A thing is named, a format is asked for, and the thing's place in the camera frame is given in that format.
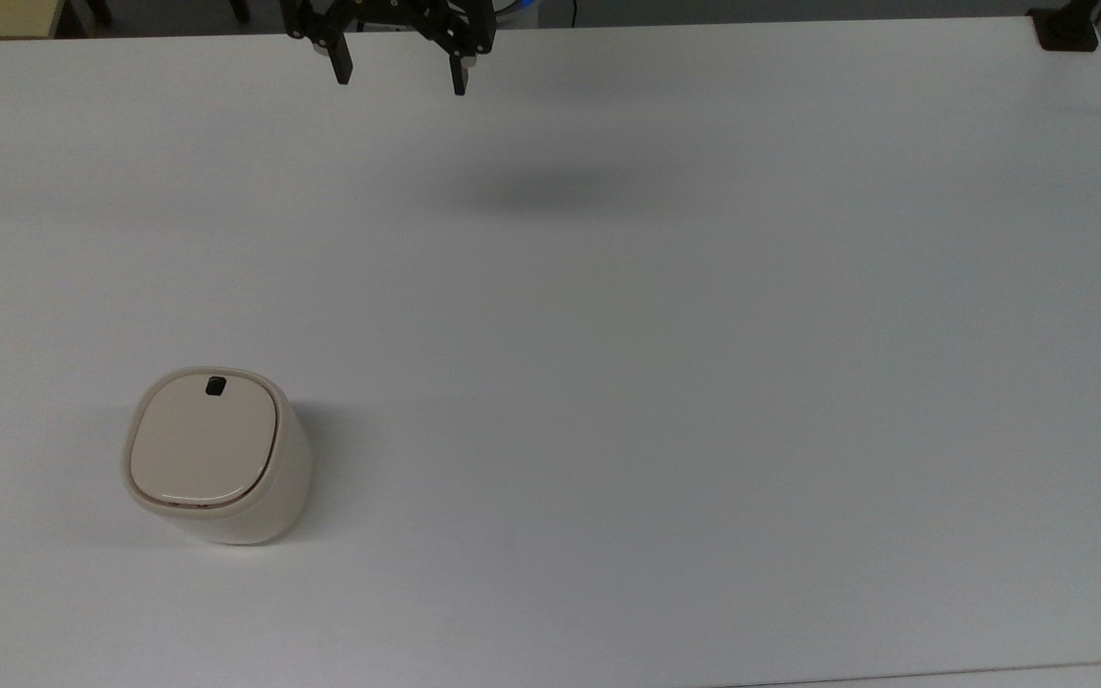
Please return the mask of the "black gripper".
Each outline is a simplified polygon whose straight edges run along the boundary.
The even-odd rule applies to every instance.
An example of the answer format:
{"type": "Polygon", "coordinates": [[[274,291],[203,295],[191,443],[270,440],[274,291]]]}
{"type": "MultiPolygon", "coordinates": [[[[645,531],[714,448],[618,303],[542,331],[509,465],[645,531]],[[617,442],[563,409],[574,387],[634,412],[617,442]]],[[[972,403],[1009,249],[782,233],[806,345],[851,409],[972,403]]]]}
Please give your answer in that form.
{"type": "Polygon", "coordinates": [[[318,11],[312,1],[284,1],[283,22],[292,39],[310,40],[331,61],[335,79],[348,84],[355,62],[344,39],[357,19],[363,25],[415,25],[447,55],[455,96],[466,92],[468,70],[492,52],[497,17],[493,1],[331,1],[318,11]]]}

